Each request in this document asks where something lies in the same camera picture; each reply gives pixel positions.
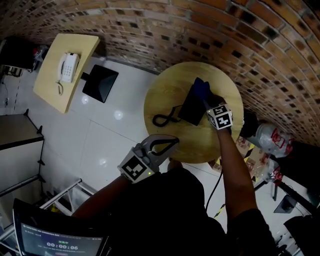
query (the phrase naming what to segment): black sleeve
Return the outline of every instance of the black sleeve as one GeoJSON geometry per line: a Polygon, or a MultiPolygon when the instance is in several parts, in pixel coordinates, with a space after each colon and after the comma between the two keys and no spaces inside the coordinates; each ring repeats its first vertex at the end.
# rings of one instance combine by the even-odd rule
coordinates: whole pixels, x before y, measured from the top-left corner
{"type": "Polygon", "coordinates": [[[228,241],[235,255],[277,256],[275,240],[258,209],[250,209],[228,224],[228,241]]]}

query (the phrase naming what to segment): black device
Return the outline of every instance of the black device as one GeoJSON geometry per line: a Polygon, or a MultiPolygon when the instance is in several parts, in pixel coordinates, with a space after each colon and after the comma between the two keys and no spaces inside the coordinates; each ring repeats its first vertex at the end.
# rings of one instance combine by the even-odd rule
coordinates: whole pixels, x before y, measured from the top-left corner
{"type": "Polygon", "coordinates": [[[106,67],[94,65],[90,74],[82,73],[81,79],[86,81],[82,92],[105,103],[118,74],[106,67]]]}
{"type": "Polygon", "coordinates": [[[102,256],[110,250],[106,230],[92,220],[40,209],[15,199],[16,238],[24,256],[102,256]]]}
{"type": "Polygon", "coordinates": [[[285,195],[277,208],[273,211],[274,214],[290,214],[296,207],[297,201],[290,195],[285,195]]]}
{"type": "Polygon", "coordinates": [[[36,47],[36,44],[23,38],[7,37],[0,51],[0,65],[32,70],[36,47]]]}
{"type": "Polygon", "coordinates": [[[202,99],[195,94],[195,85],[190,88],[186,96],[178,117],[197,126],[206,112],[206,107],[202,99]]]}

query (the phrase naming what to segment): timer display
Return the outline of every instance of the timer display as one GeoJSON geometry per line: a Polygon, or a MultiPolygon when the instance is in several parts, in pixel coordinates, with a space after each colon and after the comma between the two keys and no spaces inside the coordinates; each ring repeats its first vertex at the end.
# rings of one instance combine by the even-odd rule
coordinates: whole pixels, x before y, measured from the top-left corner
{"type": "Polygon", "coordinates": [[[62,245],[62,244],[54,244],[53,242],[47,242],[46,243],[47,246],[50,247],[57,247],[60,249],[70,249],[70,250],[78,250],[78,246],[66,246],[66,245],[62,245]]]}
{"type": "Polygon", "coordinates": [[[45,231],[26,224],[21,224],[24,251],[30,254],[95,256],[102,242],[102,237],[71,236],[45,231]]]}

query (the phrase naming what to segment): white telephone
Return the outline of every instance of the white telephone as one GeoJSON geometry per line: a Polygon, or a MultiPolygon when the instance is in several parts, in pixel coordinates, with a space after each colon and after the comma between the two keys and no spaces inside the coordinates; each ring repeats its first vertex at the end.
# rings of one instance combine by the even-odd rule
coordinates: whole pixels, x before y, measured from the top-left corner
{"type": "Polygon", "coordinates": [[[79,63],[79,55],[76,53],[64,53],[57,69],[58,81],[72,83],[79,63]]]}

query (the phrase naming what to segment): mouse cable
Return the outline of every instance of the mouse cable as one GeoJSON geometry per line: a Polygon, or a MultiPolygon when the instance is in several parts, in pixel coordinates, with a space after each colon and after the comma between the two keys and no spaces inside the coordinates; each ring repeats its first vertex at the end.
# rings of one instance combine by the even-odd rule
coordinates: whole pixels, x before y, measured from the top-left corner
{"type": "Polygon", "coordinates": [[[178,106],[174,106],[170,112],[170,114],[167,116],[167,115],[163,115],[163,114],[156,114],[153,119],[152,119],[152,123],[155,125],[155,126],[158,126],[158,127],[164,127],[165,125],[167,125],[169,123],[169,121],[171,122],[174,122],[174,123],[178,123],[181,121],[181,118],[180,120],[177,120],[175,118],[173,118],[172,116],[174,115],[175,111],[176,111],[176,108],[178,107],[181,107],[182,105],[178,105],[178,106]],[[163,123],[158,123],[157,122],[157,119],[158,118],[162,118],[164,119],[164,122],[163,123]]]}
{"type": "Polygon", "coordinates": [[[223,170],[221,170],[220,177],[219,177],[218,181],[216,182],[216,184],[215,184],[215,186],[214,186],[214,189],[213,189],[211,195],[209,196],[208,202],[206,202],[206,206],[205,206],[205,211],[206,211],[206,212],[208,211],[208,205],[209,205],[210,199],[211,199],[212,195],[214,194],[214,192],[215,192],[215,190],[216,190],[216,188],[217,188],[217,186],[218,186],[218,184],[219,184],[219,182],[220,182],[220,180],[221,180],[222,171],[223,171],[223,170]]]}

